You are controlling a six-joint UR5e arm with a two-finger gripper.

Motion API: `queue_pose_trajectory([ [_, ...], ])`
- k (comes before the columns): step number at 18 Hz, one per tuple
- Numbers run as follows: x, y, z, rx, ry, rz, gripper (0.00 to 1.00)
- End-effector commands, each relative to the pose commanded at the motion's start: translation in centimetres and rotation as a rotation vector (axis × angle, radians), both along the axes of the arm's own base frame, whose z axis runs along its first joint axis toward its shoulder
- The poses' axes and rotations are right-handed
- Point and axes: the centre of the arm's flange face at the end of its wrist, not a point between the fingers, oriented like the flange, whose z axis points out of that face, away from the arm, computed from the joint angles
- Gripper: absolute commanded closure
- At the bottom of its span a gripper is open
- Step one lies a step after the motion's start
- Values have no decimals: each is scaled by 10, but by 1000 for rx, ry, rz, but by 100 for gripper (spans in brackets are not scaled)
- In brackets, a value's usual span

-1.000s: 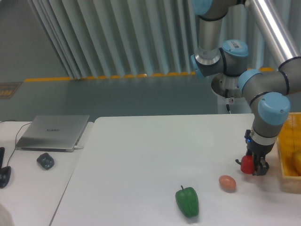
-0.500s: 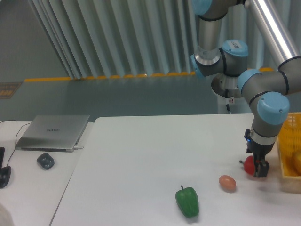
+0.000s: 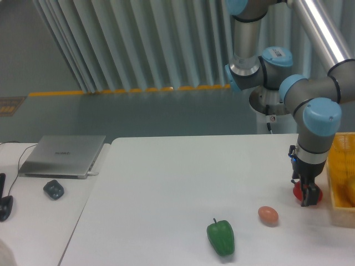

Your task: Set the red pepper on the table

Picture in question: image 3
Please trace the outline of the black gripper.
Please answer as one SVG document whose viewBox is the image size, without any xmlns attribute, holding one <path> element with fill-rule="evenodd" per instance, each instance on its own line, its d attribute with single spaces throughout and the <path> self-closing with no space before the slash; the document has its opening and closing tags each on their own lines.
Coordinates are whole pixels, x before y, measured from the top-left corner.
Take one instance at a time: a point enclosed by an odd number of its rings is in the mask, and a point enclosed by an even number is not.
<svg viewBox="0 0 355 266">
<path fill-rule="evenodd" d="M 320 175 L 325 166 L 325 161 L 318 164 L 306 163 L 299 158 L 293 159 L 293 173 L 291 182 L 300 181 L 302 193 L 301 206 L 316 206 L 319 199 L 319 187 L 315 184 L 315 178 Z"/>
</svg>

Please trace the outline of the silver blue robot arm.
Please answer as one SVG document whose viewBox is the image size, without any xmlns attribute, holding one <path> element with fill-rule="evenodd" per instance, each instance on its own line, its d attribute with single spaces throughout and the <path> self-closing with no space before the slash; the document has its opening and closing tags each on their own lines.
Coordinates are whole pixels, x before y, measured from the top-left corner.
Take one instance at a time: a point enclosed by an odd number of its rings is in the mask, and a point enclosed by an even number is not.
<svg viewBox="0 0 355 266">
<path fill-rule="evenodd" d="M 341 124 L 341 104 L 354 100 L 354 56 L 321 1 L 287 1 L 298 16 L 327 76 L 309 80 L 291 74 L 292 55 L 279 47 L 256 54 L 262 18 L 274 1 L 227 1 L 234 20 L 234 53 L 225 66 L 229 84 L 241 91 L 261 86 L 277 91 L 293 116 L 299 134 L 289 149 L 303 207 L 318 203 L 315 178 L 322 172 Z"/>
</svg>

